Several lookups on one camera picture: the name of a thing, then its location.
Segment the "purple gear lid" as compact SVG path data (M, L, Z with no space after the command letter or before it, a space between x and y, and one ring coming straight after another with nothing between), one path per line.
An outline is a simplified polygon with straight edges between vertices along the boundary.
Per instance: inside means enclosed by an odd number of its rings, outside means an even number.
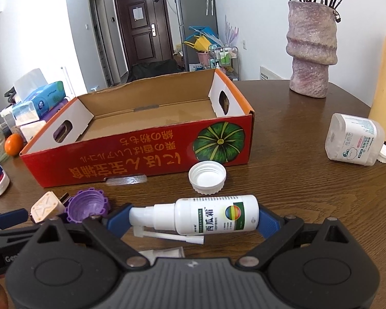
M66 208L67 221L81 223L90 216L106 216L110 210L109 199L104 195L104 191L88 188L78 191L69 199Z

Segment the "beige cube adapter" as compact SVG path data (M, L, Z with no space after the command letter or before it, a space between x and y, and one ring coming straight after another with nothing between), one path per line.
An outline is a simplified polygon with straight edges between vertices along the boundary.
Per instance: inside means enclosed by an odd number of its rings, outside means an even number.
M58 197L53 191L47 191L30 209L30 219L40 223L64 214L70 198L68 193Z

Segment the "white spray bottle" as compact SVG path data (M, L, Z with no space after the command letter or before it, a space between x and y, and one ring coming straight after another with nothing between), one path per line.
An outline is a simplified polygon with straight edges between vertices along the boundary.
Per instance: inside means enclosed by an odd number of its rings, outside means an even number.
M184 198L172 204L133 207L134 236L204 244L206 235L254 231L260 221L253 195Z

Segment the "orange fruit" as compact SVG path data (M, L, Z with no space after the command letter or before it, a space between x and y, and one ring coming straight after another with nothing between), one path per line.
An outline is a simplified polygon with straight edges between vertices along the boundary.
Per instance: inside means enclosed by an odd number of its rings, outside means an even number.
M23 148L24 140L19 133L11 134L5 141L5 152L9 156L18 156Z

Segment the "white bottle cap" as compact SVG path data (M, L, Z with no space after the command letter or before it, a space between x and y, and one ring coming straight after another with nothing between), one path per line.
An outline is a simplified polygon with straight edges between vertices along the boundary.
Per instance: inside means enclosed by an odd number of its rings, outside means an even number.
M212 160L201 161L190 168L188 178L197 193L213 195L224 187L226 169L222 164Z

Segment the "purple tissue pack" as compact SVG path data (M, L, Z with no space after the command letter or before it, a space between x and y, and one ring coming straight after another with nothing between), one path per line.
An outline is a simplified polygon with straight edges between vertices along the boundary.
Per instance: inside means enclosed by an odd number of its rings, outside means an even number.
M32 140L34 136L39 133L39 131L44 127L44 125L49 121L57 112L59 112L66 104L68 99L64 98L59 104L52 108L47 114L45 114L39 121L31 122L29 124L24 124L20 126L20 130L27 142Z

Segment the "blue tissue pack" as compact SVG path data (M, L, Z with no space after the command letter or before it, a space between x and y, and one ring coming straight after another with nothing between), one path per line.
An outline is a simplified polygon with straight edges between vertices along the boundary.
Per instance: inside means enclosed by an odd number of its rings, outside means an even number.
M41 120L66 97L63 82L48 83L39 68L15 81L14 89L20 98L12 107L17 126Z

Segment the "white pill bottle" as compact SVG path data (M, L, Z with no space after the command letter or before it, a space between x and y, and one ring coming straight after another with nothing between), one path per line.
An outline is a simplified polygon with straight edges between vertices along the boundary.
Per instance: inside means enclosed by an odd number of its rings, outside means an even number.
M332 115L325 141L330 160L372 166L386 163L386 133L371 119L348 114Z

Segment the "red cardboard box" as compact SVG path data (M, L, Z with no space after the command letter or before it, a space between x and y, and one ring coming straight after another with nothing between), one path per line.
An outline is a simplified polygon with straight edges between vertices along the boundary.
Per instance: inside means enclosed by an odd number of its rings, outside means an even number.
M255 111L218 69L137 80L68 102L21 152L44 188L250 158Z

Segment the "pink textured vase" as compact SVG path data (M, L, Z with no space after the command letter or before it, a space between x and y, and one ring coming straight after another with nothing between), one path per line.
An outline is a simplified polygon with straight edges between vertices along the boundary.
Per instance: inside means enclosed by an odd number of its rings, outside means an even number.
M293 58L289 88L300 95L325 98L329 67L337 64L335 11L315 2L288 3L286 52Z

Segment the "dark brown door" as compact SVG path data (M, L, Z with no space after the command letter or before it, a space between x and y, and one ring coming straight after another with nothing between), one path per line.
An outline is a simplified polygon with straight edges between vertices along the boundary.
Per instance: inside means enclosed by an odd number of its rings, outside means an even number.
M127 66L173 56L166 0L114 0Z

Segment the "grey refrigerator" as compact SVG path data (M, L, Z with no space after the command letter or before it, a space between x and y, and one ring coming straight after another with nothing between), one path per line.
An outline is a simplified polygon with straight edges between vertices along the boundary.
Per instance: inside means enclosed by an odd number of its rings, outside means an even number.
M199 63L197 52L184 44L185 41L192 42L190 37L194 35L194 30L191 27L209 27L217 35L216 11L214 15L211 15L211 11L206 14L206 2L207 0L175 0L186 71L189 71L191 64Z

